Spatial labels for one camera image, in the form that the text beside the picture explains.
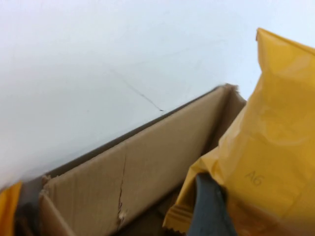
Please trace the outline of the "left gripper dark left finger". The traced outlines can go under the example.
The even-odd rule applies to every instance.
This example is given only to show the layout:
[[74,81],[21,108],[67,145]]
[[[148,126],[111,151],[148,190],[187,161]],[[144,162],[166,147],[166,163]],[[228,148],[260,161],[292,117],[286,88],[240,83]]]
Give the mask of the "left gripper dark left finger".
[[32,203],[19,206],[15,214],[15,236],[40,236],[38,208]]

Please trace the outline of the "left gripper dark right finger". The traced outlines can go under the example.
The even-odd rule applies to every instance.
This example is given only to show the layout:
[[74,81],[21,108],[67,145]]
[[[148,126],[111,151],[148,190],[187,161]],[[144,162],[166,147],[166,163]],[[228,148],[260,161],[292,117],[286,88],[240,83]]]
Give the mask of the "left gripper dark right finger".
[[196,198],[189,236],[236,236],[227,212],[226,195],[207,173],[195,178]]

